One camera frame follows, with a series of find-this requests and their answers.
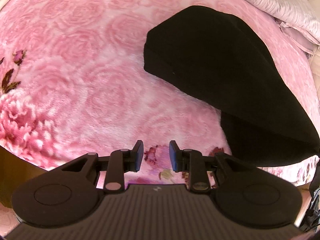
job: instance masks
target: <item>rose pattern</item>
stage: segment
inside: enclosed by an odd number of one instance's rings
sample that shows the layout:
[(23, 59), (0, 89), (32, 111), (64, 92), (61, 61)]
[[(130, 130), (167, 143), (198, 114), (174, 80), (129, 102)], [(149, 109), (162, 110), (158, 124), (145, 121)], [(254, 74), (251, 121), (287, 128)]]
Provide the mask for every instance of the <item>rose pattern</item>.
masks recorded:
[[(51, 169), (90, 151), (105, 156), (142, 139), (148, 157), (139, 173), (126, 174), (126, 185), (187, 183), (188, 174), (170, 170), (167, 147), (172, 139), (204, 155), (219, 149), (231, 154), (219, 111), (143, 70), (148, 31), (190, 5), (225, 11), (248, 23), (320, 132), (306, 56), (272, 17), (244, 0), (10, 0), (0, 11), (0, 22), (6, 23), (0, 55), (7, 59), (26, 49), (27, 57), (16, 79), (21, 84), (5, 94), (10, 95), (7, 105), (0, 98), (6, 109), (0, 115), (1, 145)], [(6, 60), (0, 65), (2, 78), (13, 65)], [(23, 106), (21, 112), (17, 105)], [(27, 141), (11, 119), (14, 111), (19, 124), (27, 124)], [(298, 186), (313, 178), (318, 161), (313, 156), (262, 169)], [(212, 176), (210, 182), (214, 187)], [(4, 230), (0, 225), (0, 234)]]

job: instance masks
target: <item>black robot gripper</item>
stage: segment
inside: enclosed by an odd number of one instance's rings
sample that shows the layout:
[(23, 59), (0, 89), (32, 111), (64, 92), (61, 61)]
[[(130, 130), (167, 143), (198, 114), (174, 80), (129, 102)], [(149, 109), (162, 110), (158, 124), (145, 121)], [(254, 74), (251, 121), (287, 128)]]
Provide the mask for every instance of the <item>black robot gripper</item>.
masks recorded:
[[(58, 228), (88, 217), (109, 194), (125, 192), (124, 173), (138, 172), (143, 142), (110, 156), (88, 153), (21, 185), (12, 196), (21, 222), (38, 228)], [(225, 217), (250, 228), (277, 228), (294, 223), (302, 198), (291, 183), (225, 153), (214, 157), (180, 150), (169, 144), (172, 169), (188, 172), (188, 190), (206, 194)], [(107, 171), (103, 189), (96, 188), (100, 171)], [(217, 188), (212, 188), (210, 172)]]

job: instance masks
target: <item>bed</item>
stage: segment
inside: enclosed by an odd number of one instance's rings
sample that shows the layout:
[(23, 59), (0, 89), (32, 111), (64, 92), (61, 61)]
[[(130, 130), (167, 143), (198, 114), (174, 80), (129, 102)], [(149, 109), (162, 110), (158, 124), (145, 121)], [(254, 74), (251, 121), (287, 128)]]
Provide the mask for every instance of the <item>bed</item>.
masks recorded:
[[(0, 78), (14, 68), (11, 81), (21, 83), (0, 97), (0, 145), (51, 170), (87, 152), (105, 156), (141, 139), (141, 170), (127, 173), (126, 184), (186, 183), (187, 174), (171, 170), (170, 140), (204, 155), (231, 154), (217, 109), (143, 70), (147, 32), (191, 5), (243, 19), (320, 131), (306, 54), (273, 16), (246, 0), (10, 0), (0, 11)], [(21, 50), (26, 56), (17, 66), (12, 54)], [(263, 169), (299, 186), (312, 180), (318, 160)], [(15, 220), (12, 210), (2, 209), (5, 235)]]

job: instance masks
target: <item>embossed rose pattern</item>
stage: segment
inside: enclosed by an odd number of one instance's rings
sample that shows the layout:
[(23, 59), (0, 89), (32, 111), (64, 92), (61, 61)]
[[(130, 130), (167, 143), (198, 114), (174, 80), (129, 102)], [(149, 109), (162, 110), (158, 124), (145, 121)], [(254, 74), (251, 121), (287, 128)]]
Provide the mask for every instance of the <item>embossed rose pattern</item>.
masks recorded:
[[(147, 32), (190, 5), (205, 5), (247, 22), (320, 131), (319, 102), (306, 56), (272, 17), (244, 0), (10, 0), (0, 12), (0, 22), (6, 23), (1, 25), (0, 56), (9, 58), (19, 49), (28, 53), (17, 77), (19, 90), (8, 95), (13, 105), (5, 100), (1, 105), (6, 112), (0, 116), (0, 144), (51, 169), (87, 152), (103, 156), (132, 148), (142, 139), (141, 171), (126, 174), (126, 184), (187, 182), (187, 174), (171, 170), (170, 140), (204, 155), (217, 149), (231, 154), (218, 110), (143, 70)], [(2, 78), (10, 62), (1, 67)], [(10, 111), (18, 114), (21, 125), (42, 123), (28, 126), (35, 136), (30, 140), (37, 144), (28, 144), (22, 133), (6, 126), (12, 122)], [(32, 133), (41, 129), (47, 137)], [(317, 161), (311, 157), (263, 169), (301, 185), (312, 179)]]

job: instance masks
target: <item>white quilt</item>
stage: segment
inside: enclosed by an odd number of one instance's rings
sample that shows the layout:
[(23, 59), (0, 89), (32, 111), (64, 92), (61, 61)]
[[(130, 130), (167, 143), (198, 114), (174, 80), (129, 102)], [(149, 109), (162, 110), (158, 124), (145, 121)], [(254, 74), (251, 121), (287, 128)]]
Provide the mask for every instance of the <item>white quilt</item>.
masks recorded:
[(310, 41), (320, 44), (320, 19), (307, 0), (246, 0), (258, 9), (300, 31)]

